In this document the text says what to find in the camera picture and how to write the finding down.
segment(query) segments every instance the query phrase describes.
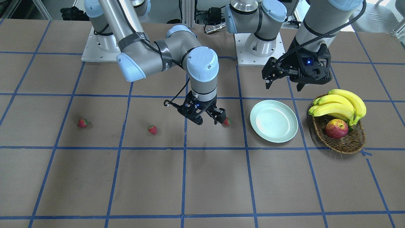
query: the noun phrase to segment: banana bunch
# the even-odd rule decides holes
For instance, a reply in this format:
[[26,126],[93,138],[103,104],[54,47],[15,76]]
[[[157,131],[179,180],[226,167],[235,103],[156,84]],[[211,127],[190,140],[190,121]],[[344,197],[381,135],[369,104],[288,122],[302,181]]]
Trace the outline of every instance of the banana bunch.
[[312,116],[331,115],[352,126],[366,115],[366,106],[356,94],[333,89],[328,95],[315,99],[308,113]]

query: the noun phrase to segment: apple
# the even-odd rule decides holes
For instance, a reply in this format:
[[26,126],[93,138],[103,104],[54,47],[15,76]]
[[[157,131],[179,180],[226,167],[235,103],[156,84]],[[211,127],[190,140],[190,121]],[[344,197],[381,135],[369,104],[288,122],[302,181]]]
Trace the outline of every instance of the apple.
[[347,134],[349,127],[343,120],[333,119],[328,122],[325,128],[326,134],[334,139],[339,139]]

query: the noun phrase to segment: wicker basket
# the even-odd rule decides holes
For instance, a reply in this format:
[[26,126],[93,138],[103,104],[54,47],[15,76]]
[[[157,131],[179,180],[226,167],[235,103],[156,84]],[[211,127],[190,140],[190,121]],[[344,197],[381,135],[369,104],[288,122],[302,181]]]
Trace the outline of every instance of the wicker basket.
[[357,122],[357,125],[353,125],[353,130],[350,131],[347,135],[340,139],[334,139],[326,135],[325,127],[329,121],[335,119],[333,116],[324,115],[319,117],[312,117],[313,124],[315,126],[315,132],[320,140],[332,150],[343,153],[343,154],[354,154],[359,152],[366,142],[366,136],[364,134],[364,129],[360,121]]

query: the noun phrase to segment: light blue joint cap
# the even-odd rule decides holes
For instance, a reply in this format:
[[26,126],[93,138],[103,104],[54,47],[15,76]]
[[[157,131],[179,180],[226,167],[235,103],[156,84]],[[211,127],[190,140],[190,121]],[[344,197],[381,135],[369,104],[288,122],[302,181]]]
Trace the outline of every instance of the light blue joint cap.
[[148,6],[146,7],[146,12],[144,15],[147,15],[151,11],[151,0],[147,1]]
[[237,34],[235,21],[233,20],[232,11],[229,8],[229,5],[225,7],[225,23],[226,23],[226,30],[228,33]]
[[143,70],[127,54],[121,53],[117,55],[117,62],[125,80],[128,82],[146,78]]
[[287,16],[287,8],[277,0],[264,0],[262,2],[263,11],[278,22],[284,22]]
[[188,29],[186,26],[184,25],[175,25],[173,26],[171,29],[169,29],[169,31],[167,31],[166,33],[166,38],[169,38],[173,33],[178,32],[178,31],[186,31],[186,32],[190,32],[192,33],[195,37],[197,37],[192,31],[190,31],[190,29]]
[[98,0],[85,0],[84,8],[86,9],[87,16],[96,18],[104,14]]
[[334,7],[343,11],[352,11],[357,8],[363,0],[328,0]]
[[213,80],[220,69],[218,56],[208,47],[196,47],[190,51],[187,58],[187,71],[199,82]]

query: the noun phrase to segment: plate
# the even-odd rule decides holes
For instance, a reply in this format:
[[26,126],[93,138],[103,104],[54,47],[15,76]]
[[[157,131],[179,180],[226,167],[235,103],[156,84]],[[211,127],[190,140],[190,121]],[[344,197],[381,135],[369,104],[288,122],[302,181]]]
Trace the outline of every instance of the plate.
[[285,104],[265,100],[257,103],[250,111],[250,124],[253,130],[270,142],[286,142],[298,131],[295,113]]

